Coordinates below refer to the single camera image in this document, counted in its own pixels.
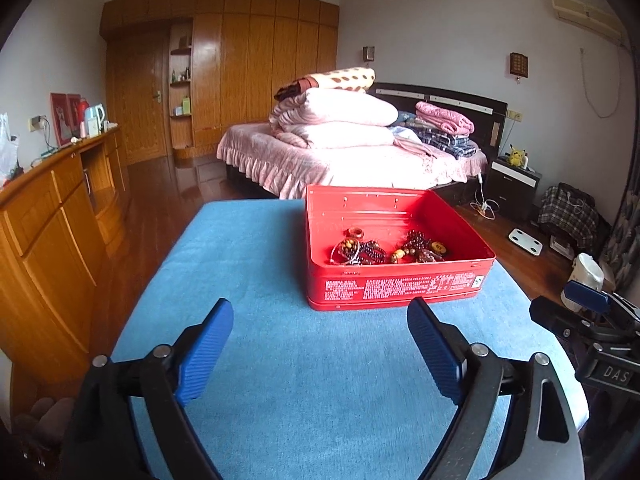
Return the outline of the white electric kettle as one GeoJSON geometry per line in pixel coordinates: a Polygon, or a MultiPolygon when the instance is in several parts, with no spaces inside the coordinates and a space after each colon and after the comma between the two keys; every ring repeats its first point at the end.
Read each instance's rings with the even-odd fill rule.
{"type": "Polygon", "coordinates": [[[89,138],[94,138],[103,133],[105,118],[105,108],[102,104],[96,104],[86,108],[85,125],[89,138]]]}

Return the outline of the spotted cream pillow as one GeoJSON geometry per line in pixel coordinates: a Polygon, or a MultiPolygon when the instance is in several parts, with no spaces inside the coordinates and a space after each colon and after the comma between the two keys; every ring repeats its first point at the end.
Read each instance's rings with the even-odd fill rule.
{"type": "Polygon", "coordinates": [[[292,96],[299,96],[309,89],[338,89],[347,91],[367,91],[375,82],[375,71],[369,67],[352,67],[331,70],[326,73],[308,74],[293,80],[280,88],[274,99],[281,102],[292,96]]]}

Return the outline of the plaid fabric bag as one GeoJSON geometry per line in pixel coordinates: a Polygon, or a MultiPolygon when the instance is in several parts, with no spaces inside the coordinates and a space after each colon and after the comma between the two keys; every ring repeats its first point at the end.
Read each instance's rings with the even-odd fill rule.
{"type": "Polygon", "coordinates": [[[560,182],[544,192],[537,221],[555,235],[564,234],[575,248],[590,252],[596,244],[599,218],[591,195],[560,182]]]}

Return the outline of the white bathroom scale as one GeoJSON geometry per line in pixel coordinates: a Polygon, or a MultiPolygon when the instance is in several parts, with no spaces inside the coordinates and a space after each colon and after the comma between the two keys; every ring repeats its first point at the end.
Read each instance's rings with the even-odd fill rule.
{"type": "Polygon", "coordinates": [[[513,229],[508,235],[508,240],[535,257],[539,257],[544,248],[539,240],[520,229],[513,229]]]}

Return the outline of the thin silver bangle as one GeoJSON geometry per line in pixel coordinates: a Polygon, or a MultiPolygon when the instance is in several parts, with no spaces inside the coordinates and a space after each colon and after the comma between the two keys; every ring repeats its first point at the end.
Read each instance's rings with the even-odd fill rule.
{"type": "Polygon", "coordinates": [[[346,237],[331,250],[330,263],[336,266],[353,266],[360,263],[360,241],[346,237]]]}

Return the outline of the bed with pink cover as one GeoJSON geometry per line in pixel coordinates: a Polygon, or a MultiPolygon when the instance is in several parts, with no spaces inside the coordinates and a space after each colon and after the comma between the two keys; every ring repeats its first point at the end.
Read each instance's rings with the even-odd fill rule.
{"type": "Polygon", "coordinates": [[[364,186],[365,188],[434,188],[449,203],[477,184],[502,140],[508,104],[456,90],[377,82],[369,92],[390,102],[401,112],[412,112],[426,101],[456,110],[474,122],[471,140],[478,151],[471,157],[453,158],[431,148],[411,153],[397,145],[354,148],[298,148],[277,139],[269,125],[230,127],[222,137],[217,157],[227,165],[228,178],[237,185],[254,186],[281,200],[305,196],[310,184],[364,186]]]}

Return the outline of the blue table cloth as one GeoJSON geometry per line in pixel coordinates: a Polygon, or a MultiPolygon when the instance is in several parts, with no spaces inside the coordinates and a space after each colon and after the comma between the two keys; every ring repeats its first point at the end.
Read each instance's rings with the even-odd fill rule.
{"type": "Polygon", "coordinates": [[[405,307],[309,304],[309,263],[331,272],[348,226],[338,220],[310,247],[300,200],[207,204],[118,338],[114,359],[137,359],[231,302],[229,339],[186,409],[224,478],[415,479],[454,416],[405,307]]]}

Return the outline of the white plastic appliance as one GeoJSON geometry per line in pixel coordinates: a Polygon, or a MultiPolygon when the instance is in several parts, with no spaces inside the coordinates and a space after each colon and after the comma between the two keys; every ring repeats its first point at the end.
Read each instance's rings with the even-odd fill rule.
{"type": "MultiPolygon", "coordinates": [[[[569,281],[576,281],[600,292],[604,283],[604,272],[596,260],[585,252],[581,252],[573,261],[573,270],[567,285],[569,281]]],[[[561,300],[568,310],[573,312],[582,310],[582,306],[566,296],[564,289],[561,292],[561,300]]]]}

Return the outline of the folded plaid clothes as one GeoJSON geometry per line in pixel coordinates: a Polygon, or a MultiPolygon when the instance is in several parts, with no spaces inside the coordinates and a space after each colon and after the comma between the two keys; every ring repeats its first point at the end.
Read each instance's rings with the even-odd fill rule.
{"type": "Polygon", "coordinates": [[[480,151],[480,147],[468,134],[452,134],[438,128],[432,122],[415,114],[401,112],[392,125],[393,133],[413,142],[420,141],[439,151],[454,156],[455,159],[470,158],[480,151]]]}

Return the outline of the stacked pink white quilts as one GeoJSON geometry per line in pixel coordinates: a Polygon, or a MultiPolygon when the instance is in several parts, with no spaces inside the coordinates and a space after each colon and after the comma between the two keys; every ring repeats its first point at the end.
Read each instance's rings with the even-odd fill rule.
{"type": "Polygon", "coordinates": [[[394,142],[398,110],[364,92],[312,88],[271,111],[272,134],[296,148],[367,148],[394,142]]]}

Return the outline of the wooden wardrobe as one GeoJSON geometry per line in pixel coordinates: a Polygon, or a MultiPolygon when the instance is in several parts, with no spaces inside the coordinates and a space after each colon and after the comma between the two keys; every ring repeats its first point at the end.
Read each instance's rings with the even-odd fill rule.
{"type": "Polygon", "coordinates": [[[110,0],[108,117],[130,164],[212,154],[264,122],[293,79],[336,65],[340,8],[322,0],[110,0]]]}

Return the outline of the wooden sideboard cabinet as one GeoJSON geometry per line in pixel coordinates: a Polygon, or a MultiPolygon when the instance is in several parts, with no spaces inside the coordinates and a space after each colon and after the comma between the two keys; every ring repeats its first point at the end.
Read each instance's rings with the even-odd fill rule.
{"type": "Polygon", "coordinates": [[[1,191],[1,349],[10,409],[72,396],[110,348],[107,289],[130,201],[122,133],[47,158],[1,191]]]}

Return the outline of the yellow pikachu plush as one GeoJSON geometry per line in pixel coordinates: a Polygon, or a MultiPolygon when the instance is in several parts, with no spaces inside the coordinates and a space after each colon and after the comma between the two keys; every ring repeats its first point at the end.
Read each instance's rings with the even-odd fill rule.
{"type": "Polygon", "coordinates": [[[521,170],[528,169],[529,158],[527,152],[513,145],[510,146],[510,152],[506,155],[506,161],[514,168],[521,170]]]}

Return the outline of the folded pink blanket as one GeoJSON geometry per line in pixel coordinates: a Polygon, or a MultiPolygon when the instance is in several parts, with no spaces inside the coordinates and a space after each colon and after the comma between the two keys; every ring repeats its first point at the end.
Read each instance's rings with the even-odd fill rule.
{"type": "Polygon", "coordinates": [[[463,114],[424,101],[416,103],[416,116],[452,136],[470,136],[475,131],[474,122],[463,114]]]}

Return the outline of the red metal tin box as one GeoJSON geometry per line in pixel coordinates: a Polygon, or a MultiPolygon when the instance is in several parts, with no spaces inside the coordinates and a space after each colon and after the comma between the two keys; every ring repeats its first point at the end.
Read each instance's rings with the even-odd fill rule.
{"type": "Polygon", "coordinates": [[[319,311],[403,307],[415,296],[475,296],[495,253],[433,191],[308,186],[305,198],[307,300],[319,311]],[[346,237],[360,263],[330,263],[346,237]]]}

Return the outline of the white plastic bag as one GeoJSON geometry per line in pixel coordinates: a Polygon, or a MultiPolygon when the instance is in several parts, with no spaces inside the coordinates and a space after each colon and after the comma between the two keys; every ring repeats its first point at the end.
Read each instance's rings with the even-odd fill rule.
{"type": "Polygon", "coordinates": [[[0,115],[0,185],[3,186],[15,174],[18,167],[18,140],[12,136],[7,114],[0,115]]]}

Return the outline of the red picture frame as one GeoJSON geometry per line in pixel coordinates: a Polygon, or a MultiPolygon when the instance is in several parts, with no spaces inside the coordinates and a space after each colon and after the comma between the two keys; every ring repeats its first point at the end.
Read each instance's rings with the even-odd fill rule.
{"type": "Polygon", "coordinates": [[[88,101],[80,94],[50,94],[52,124],[56,142],[60,148],[72,143],[73,138],[85,139],[88,136],[85,112],[88,101]]]}

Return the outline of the black bedside table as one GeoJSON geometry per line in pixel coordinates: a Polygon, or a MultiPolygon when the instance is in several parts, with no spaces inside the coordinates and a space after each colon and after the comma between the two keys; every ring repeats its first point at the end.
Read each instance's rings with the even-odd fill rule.
{"type": "Polygon", "coordinates": [[[495,158],[489,165],[485,196],[498,204],[499,214],[514,221],[526,221],[532,212],[541,180],[538,172],[510,166],[495,158]]]}

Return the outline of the wall air conditioner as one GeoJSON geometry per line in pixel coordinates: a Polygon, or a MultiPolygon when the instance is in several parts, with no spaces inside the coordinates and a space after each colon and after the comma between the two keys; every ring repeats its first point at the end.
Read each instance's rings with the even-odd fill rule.
{"type": "Polygon", "coordinates": [[[560,21],[590,30],[619,46],[625,42],[625,27],[612,13],[579,0],[551,0],[551,6],[560,21]]]}

